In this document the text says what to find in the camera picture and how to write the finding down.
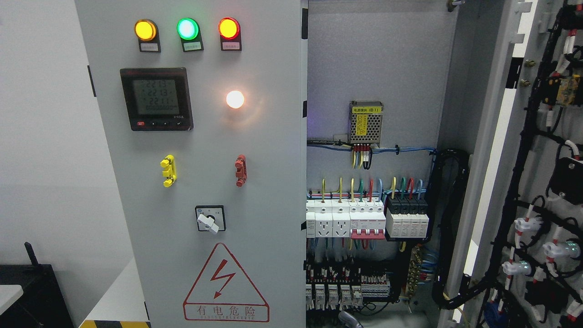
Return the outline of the grey robotic right hand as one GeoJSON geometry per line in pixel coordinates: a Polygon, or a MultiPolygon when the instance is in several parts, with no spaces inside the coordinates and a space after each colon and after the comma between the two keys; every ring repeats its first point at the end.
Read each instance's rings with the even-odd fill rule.
{"type": "Polygon", "coordinates": [[[356,319],[351,313],[346,311],[340,311],[338,313],[338,320],[346,328],[363,328],[363,325],[360,323],[360,321],[356,319]]]}

